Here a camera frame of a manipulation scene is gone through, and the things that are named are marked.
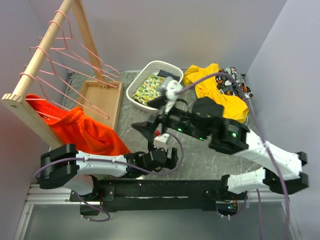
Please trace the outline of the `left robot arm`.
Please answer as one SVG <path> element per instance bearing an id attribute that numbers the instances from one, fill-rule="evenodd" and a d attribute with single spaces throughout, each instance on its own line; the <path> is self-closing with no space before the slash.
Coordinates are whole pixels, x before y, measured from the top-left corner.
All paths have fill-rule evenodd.
<path id="1" fill-rule="evenodd" d="M 34 177 L 41 189 L 65 187 L 94 201 L 100 194 L 97 175 L 138 178 L 160 175 L 162 169 L 174 171 L 179 161 L 177 149 L 168 151 L 167 146 L 165 141 L 155 141 L 148 144 L 148 152 L 109 156 L 83 152 L 69 143 L 44 153 Z"/>

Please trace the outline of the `orange mesh shorts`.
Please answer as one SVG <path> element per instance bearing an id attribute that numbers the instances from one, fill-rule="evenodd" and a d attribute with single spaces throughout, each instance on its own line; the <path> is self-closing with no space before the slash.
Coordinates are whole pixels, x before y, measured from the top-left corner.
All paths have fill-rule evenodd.
<path id="1" fill-rule="evenodd" d="M 64 144 L 75 144 L 79 151 L 104 156 L 125 155 L 131 152 L 111 127 L 93 120 L 84 111 L 75 115 L 68 113 L 61 121 L 45 123 Z"/>

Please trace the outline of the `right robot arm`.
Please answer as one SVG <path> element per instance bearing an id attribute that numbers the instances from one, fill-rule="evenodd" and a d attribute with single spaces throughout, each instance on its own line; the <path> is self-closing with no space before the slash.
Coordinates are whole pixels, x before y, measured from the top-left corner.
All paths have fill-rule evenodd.
<path id="1" fill-rule="evenodd" d="M 159 125 L 162 131 L 178 131 L 200 141 L 210 138 L 208 147 L 218 153 L 238 156 L 257 163 L 261 167 L 242 174 L 221 177 L 219 194 L 231 199 L 245 191 L 269 189 L 273 193 L 292 195 L 309 187 L 309 176 L 303 173 L 307 154 L 292 153 L 269 142 L 263 142 L 248 126 L 223 117 L 224 107 L 209 97 L 198 98 L 191 110 L 173 106 L 166 111 L 168 102 L 159 97 L 155 100 L 158 112 L 147 121 L 131 126 L 149 142 L 155 139 Z"/>

